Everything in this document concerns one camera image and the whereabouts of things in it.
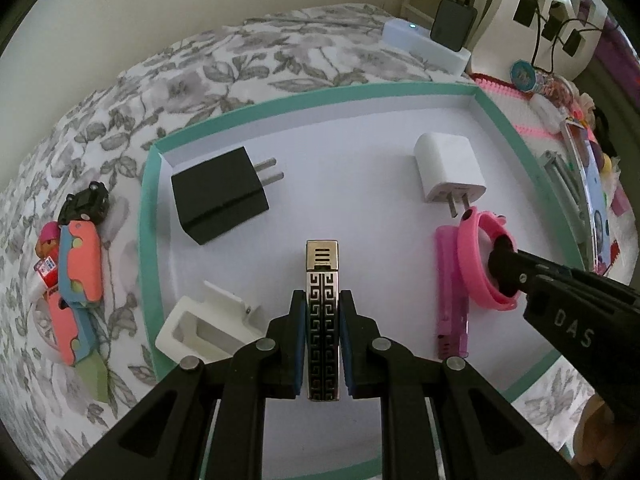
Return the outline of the person right hand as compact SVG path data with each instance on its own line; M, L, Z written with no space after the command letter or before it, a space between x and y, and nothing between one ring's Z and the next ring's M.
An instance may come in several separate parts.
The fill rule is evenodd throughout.
M629 440L628 427L595 393L586 403L574 433L572 467L581 479L602 479Z

